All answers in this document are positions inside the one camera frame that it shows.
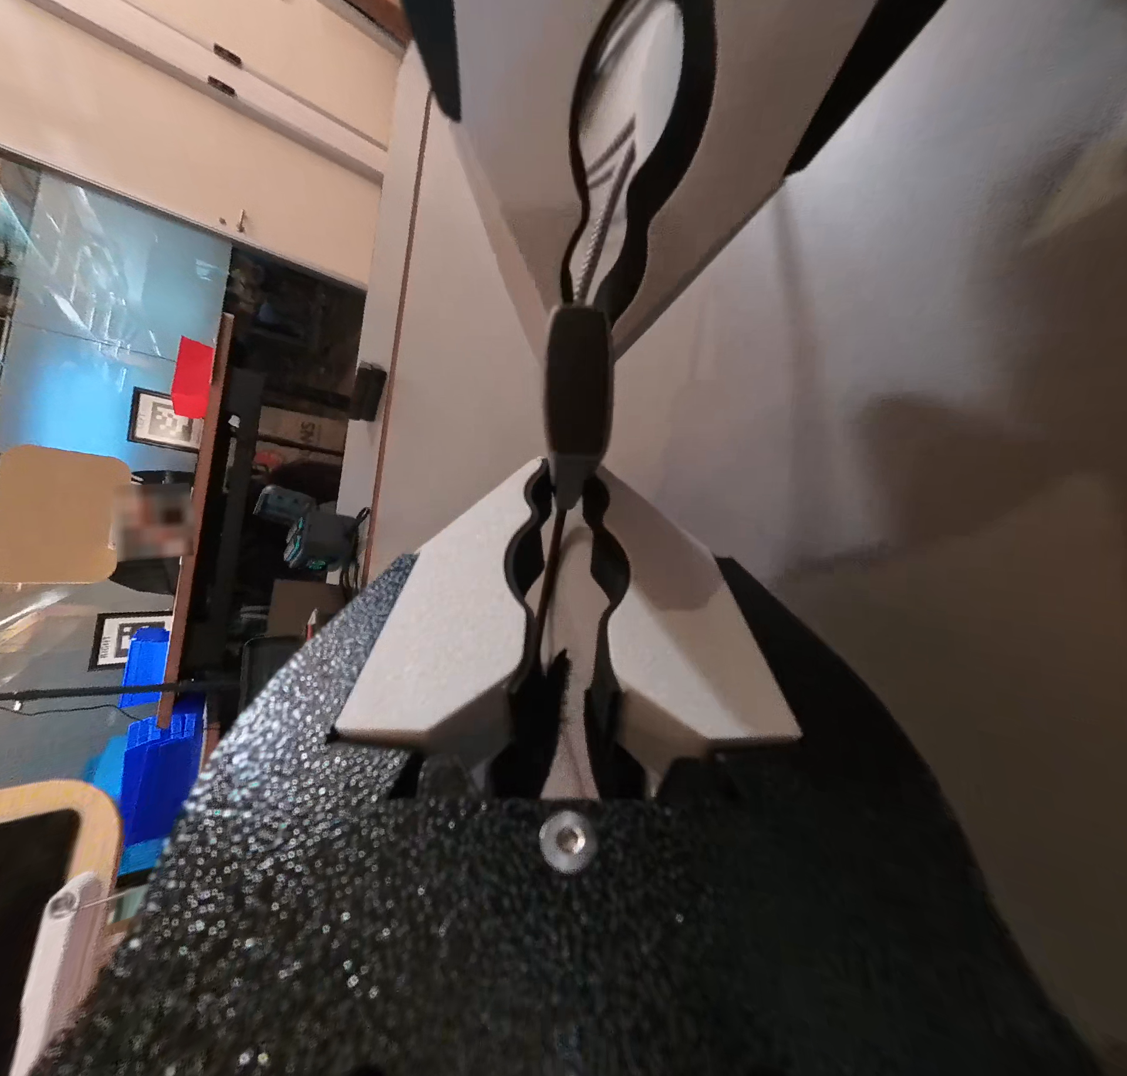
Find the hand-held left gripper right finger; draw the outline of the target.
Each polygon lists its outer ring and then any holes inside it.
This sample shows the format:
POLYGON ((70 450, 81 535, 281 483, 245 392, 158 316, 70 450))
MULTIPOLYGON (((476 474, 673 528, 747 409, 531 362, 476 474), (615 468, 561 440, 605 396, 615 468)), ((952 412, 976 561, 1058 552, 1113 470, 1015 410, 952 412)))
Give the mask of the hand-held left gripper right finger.
POLYGON ((713 554, 607 468, 584 521, 599 614, 589 744, 599 774, 646 778, 803 733, 713 554))

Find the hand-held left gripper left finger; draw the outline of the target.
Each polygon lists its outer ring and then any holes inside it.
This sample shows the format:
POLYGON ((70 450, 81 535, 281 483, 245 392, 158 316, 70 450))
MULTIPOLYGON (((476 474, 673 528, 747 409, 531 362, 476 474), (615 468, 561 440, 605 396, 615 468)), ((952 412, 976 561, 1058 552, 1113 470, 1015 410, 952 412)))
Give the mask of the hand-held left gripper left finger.
POLYGON ((334 732, 484 768, 511 743, 511 686, 532 663, 547 461, 523 467, 421 547, 334 732))

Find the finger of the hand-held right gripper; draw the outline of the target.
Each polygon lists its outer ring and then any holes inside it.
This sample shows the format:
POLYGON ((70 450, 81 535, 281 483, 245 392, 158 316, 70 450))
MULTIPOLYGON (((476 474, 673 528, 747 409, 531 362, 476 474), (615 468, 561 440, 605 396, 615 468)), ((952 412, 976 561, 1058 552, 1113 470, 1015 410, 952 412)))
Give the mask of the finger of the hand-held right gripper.
POLYGON ((581 172, 610 172, 615 140, 651 145, 653 0, 454 0, 455 139, 521 324, 547 324, 585 228, 581 172))
POLYGON ((615 319, 629 351, 782 184, 878 0, 716 0, 712 107, 693 161, 646 228, 646 267, 615 319))

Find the grey usb hub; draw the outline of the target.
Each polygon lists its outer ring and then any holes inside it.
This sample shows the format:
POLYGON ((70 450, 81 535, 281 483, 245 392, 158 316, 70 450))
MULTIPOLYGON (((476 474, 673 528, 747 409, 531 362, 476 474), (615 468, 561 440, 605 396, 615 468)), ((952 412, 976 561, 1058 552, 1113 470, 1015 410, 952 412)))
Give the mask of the grey usb hub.
POLYGON ((609 450, 615 356, 609 320, 592 306, 557 307, 544 355, 543 426, 556 506, 572 511, 609 450))

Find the dark power station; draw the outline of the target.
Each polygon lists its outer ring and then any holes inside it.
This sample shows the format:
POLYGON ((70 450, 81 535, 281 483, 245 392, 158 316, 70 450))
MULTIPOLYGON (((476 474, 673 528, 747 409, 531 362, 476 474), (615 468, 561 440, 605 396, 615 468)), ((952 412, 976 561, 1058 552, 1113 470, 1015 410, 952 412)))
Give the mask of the dark power station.
POLYGON ((370 511, 346 517, 317 506, 309 495, 291 491, 287 493, 292 507, 284 553, 287 567, 295 572, 315 575, 351 569, 358 558, 361 530, 370 511))

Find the cardboard box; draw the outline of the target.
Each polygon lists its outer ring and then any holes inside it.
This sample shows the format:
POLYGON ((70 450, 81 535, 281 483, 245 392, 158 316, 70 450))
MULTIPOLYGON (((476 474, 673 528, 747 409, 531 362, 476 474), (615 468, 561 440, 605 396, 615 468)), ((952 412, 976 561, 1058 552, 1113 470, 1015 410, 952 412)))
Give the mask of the cardboard box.
POLYGON ((262 406, 257 452, 267 465, 310 462, 341 467, 349 421, 284 408, 262 406))

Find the wooden desk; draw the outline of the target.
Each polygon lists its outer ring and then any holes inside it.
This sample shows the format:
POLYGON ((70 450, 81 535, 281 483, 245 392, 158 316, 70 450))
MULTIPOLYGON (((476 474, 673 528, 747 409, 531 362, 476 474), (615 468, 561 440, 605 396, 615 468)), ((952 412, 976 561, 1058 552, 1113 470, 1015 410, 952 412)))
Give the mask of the wooden desk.
POLYGON ((191 488, 194 553, 182 560, 158 727, 184 692, 219 690, 233 618, 237 561, 266 379, 233 355, 235 316, 221 316, 203 438, 191 488))

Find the blue ribbed bin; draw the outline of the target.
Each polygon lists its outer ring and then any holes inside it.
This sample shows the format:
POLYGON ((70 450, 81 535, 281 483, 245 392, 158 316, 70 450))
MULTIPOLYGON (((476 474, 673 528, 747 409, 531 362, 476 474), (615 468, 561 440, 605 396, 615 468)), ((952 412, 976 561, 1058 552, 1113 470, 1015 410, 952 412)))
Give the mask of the blue ribbed bin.
POLYGON ((125 667, 107 669, 119 673, 123 690, 93 703, 112 733, 88 761, 85 778, 106 793, 121 814, 121 876, 139 875, 155 865, 200 770, 207 726, 205 696, 182 693, 170 727, 158 727, 170 638, 171 633, 161 630, 136 633, 125 667))

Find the framed tag poster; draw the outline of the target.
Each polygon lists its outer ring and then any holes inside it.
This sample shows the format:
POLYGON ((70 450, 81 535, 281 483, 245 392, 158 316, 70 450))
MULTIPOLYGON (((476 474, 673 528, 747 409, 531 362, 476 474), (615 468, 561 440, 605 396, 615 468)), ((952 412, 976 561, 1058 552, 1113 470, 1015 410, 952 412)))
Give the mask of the framed tag poster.
POLYGON ((173 620, 172 611, 127 611, 98 614, 88 672, 124 668, 136 633, 142 630, 171 632, 173 620))
POLYGON ((205 423, 178 415, 170 394, 134 388, 127 440, 137 446, 197 454, 205 423))

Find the red box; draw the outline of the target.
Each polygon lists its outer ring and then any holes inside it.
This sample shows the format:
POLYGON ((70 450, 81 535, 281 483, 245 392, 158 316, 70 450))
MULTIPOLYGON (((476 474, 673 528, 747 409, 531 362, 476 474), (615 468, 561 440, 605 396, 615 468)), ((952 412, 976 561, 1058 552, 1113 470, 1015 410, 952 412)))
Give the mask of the red box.
POLYGON ((171 397, 177 416, 205 421, 215 373, 217 350, 190 337, 181 337, 171 397))

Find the white metal stand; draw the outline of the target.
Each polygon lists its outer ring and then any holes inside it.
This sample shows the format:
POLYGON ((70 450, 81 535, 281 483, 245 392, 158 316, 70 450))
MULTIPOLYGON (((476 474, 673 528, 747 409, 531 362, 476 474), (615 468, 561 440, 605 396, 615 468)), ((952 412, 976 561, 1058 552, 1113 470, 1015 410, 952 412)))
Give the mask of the white metal stand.
POLYGON ((98 872, 75 876, 49 901, 21 1002, 10 1074, 26 1075, 75 1021, 99 970, 110 894, 98 872))

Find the light wooden frame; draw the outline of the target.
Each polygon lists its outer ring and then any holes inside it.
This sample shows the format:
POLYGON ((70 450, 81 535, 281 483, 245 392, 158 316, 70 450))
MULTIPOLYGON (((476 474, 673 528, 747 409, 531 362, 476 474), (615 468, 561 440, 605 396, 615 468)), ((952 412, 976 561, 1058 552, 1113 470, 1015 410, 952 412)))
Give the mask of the light wooden frame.
POLYGON ((93 874, 101 899, 87 905, 95 931, 109 925, 123 851, 121 814, 101 790, 51 780, 2 790, 3 937, 28 931, 50 898, 93 874))

